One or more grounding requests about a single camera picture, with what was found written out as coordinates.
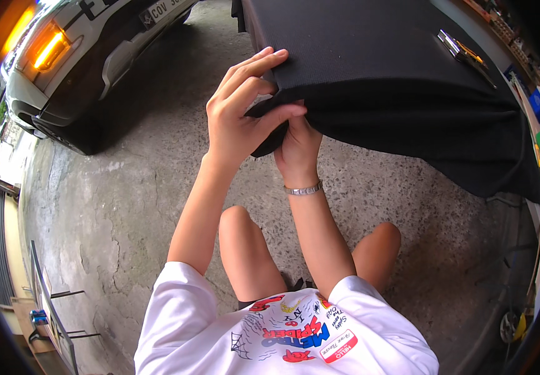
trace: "thigh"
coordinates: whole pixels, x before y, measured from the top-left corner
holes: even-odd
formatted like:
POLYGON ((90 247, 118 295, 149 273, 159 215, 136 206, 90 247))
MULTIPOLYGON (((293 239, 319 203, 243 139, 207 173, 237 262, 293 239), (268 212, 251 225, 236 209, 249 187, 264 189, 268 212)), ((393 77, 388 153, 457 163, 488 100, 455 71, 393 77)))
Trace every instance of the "thigh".
POLYGON ((225 210, 218 232, 222 264, 239 301, 256 301, 287 291, 261 229, 244 207, 225 210))
POLYGON ((399 229, 390 222, 383 222, 362 238, 353 251, 357 276, 372 284, 382 293, 393 272, 401 246, 399 229))

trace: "concrete ground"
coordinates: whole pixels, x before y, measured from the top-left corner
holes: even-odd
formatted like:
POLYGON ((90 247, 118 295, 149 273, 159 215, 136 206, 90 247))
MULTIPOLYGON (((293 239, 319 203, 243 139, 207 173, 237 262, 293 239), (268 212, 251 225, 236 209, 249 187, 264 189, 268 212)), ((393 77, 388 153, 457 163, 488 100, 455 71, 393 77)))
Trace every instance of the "concrete ground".
MULTIPOLYGON (((53 292, 86 291, 55 300, 67 330, 102 334, 74 340, 83 374, 134 372, 147 301, 207 150, 206 101, 229 66, 252 52, 249 36, 238 34, 230 18, 230 0, 201 2, 102 103, 105 152, 84 157, 50 140, 38 145, 23 184, 21 220, 53 292)), ((452 373, 493 311, 490 292, 466 272, 499 249, 510 209, 486 204, 422 160, 328 138, 319 172, 351 248, 382 221, 400 228, 385 298, 424 334, 442 372, 452 373)), ((310 280, 272 156, 243 163, 225 202, 232 205, 250 211, 282 272, 310 280)), ((217 244, 206 279, 219 313, 234 311, 217 244)))

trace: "wrist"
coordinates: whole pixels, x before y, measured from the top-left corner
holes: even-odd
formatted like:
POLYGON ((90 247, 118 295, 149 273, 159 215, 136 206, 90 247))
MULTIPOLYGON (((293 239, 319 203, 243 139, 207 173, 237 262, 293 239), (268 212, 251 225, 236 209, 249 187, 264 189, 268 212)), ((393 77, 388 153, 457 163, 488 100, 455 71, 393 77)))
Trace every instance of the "wrist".
POLYGON ((284 186, 289 189, 304 189, 316 185, 320 179, 318 178, 318 172, 316 170, 297 173, 292 176, 283 176, 284 186))
POLYGON ((239 170, 240 164, 222 160, 211 155, 209 152, 201 159, 201 170, 205 169, 213 175, 223 176, 232 180, 239 170))

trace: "person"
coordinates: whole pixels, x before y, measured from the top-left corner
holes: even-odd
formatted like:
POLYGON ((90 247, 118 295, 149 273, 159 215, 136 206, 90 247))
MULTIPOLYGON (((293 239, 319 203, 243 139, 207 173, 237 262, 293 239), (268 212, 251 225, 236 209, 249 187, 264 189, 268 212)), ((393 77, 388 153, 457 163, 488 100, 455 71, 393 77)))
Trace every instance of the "person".
POLYGON ((353 253, 329 209, 317 173, 322 135, 304 103, 245 116, 260 78, 288 58, 267 47, 229 69, 207 103, 209 150, 155 282, 134 355, 137 374, 436 374, 437 357, 420 332, 381 297, 399 251, 400 233, 384 222, 353 253), (317 289, 288 292, 259 227, 247 210, 222 212, 242 161, 279 124, 289 131, 274 152, 297 236, 317 289), (217 317, 204 278, 216 231, 222 264, 240 310, 217 317))

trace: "hand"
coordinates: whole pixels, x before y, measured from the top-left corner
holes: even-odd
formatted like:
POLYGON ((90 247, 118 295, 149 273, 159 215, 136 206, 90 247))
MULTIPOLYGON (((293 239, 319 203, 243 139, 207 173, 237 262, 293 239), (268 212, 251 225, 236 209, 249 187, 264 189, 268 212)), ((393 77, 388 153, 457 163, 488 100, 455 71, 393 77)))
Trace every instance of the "hand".
POLYGON ((289 189, 303 189, 318 183, 318 150, 322 134, 304 116, 289 119, 282 145, 274 151, 276 166, 289 189))
POLYGON ((289 53, 284 49, 272 52, 274 49, 267 47, 249 60, 231 67, 207 102, 207 158, 235 172, 278 125, 307 112, 303 105, 285 104, 261 118, 245 116, 245 111, 258 95, 276 92, 274 84, 260 77, 268 69, 282 64, 289 53))

